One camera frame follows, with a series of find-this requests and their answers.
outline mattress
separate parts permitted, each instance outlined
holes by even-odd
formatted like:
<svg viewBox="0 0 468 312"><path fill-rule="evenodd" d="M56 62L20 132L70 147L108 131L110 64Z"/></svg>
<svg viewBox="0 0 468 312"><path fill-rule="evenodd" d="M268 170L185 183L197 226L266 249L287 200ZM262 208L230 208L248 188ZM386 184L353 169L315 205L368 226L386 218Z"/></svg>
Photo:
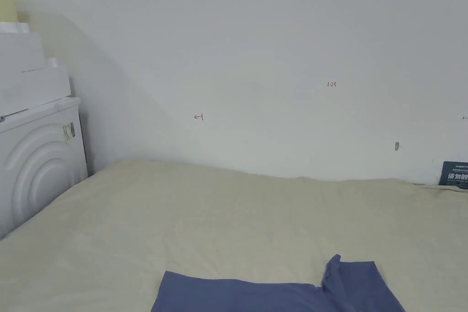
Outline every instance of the mattress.
<svg viewBox="0 0 468 312"><path fill-rule="evenodd" d="M150 311L165 271L320 285L374 260L407 311L466 311L468 193L143 160L79 183L0 242L1 311Z"/></svg>

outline white wall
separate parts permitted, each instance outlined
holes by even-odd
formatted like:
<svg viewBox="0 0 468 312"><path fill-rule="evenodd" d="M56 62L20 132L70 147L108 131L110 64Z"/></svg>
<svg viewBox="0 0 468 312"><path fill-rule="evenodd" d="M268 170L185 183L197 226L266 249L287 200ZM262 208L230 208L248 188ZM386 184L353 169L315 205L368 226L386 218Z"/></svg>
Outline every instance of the white wall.
<svg viewBox="0 0 468 312"><path fill-rule="evenodd" d="M17 2L70 69L92 171L436 183L468 160L467 0Z"/></svg>

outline blue cloth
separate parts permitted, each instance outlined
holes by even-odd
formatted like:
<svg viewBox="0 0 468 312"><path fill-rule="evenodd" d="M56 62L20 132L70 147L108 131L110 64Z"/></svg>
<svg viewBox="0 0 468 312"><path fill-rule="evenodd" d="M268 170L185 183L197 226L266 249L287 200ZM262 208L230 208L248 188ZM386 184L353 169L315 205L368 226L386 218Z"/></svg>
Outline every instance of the blue cloth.
<svg viewBox="0 0 468 312"><path fill-rule="evenodd" d="M322 287L165 272L151 312L404 312L374 262L327 264Z"/></svg>

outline white box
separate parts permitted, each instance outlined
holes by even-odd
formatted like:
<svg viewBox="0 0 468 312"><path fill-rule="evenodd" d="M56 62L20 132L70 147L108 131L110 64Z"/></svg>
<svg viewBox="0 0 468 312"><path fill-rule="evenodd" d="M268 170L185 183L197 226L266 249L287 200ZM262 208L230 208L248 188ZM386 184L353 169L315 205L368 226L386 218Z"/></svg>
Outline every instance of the white box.
<svg viewBox="0 0 468 312"><path fill-rule="evenodd" d="M26 72L45 67L41 37L37 33L0 33L0 72Z"/></svg>
<svg viewBox="0 0 468 312"><path fill-rule="evenodd" d="M0 116L55 101L71 95L65 66L10 74L0 85Z"/></svg>
<svg viewBox="0 0 468 312"><path fill-rule="evenodd" d="M25 72L27 107L46 104L71 95L69 72L65 66Z"/></svg>

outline washing machine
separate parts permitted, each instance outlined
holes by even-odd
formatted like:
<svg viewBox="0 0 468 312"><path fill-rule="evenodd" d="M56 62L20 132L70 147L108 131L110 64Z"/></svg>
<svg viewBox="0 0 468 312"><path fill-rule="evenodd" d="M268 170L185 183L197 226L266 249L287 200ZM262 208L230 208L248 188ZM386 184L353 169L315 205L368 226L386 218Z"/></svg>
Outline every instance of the washing machine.
<svg viewBox="0 0 468 312"><path fill-rule="evenodd" d="M79 98L0 117L0 239L87 177Z"/></svg>

